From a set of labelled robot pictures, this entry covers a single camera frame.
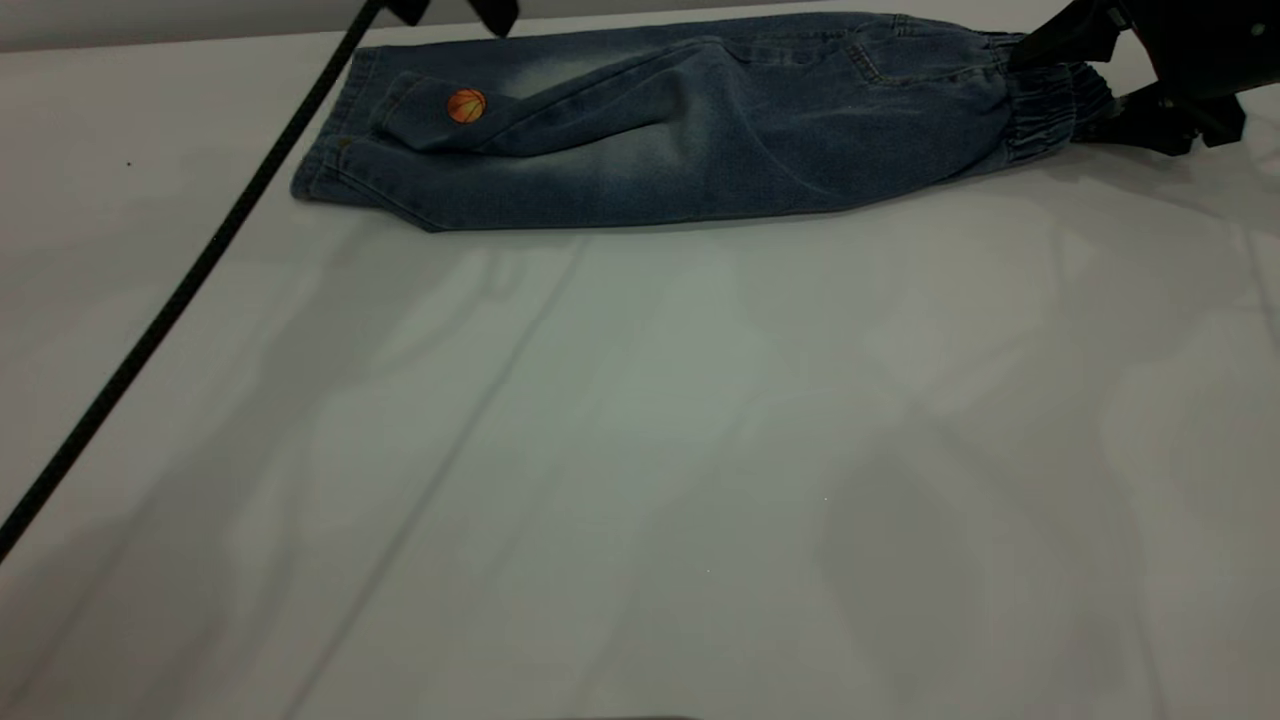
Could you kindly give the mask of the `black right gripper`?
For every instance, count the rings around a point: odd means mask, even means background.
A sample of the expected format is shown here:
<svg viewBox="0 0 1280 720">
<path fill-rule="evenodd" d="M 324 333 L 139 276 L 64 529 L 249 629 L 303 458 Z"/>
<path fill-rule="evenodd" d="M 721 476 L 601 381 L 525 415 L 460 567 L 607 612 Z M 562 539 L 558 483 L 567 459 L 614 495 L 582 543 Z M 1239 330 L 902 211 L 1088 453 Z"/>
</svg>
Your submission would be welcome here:
<svg viewBox="0 0 1280 720">
<path fill-rule="evenodd" d="M 1071 1 L 1014 46 L 1020 70 L 1071 61 L 1110 61 L 1133 28 L 1156 81 L 1116 97 L 1074 131 L 1075 143 L 1187 155 L 1242 140 L 1238 94 L 1277 83 L 1276 1 Z"/>
</svg>

